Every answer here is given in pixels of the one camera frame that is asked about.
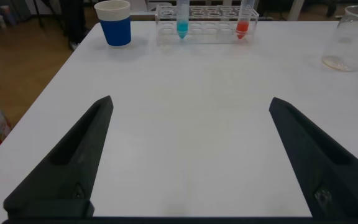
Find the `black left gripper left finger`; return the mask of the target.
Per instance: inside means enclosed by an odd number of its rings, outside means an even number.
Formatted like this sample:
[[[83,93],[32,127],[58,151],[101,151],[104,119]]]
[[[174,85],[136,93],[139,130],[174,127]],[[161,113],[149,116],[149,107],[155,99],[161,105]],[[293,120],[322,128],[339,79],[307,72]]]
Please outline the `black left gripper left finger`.
[[[90,201],[113,111],[94,102],[4,201],[9,217],[91,217]]]

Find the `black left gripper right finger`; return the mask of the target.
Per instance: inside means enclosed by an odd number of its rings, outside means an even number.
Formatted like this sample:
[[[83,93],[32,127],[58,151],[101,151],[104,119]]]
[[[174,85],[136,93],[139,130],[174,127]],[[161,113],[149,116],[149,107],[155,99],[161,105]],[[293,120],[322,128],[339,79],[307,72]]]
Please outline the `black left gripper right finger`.
[[[358,218],[358,158],[289,102],[269,112],[314,218]]]

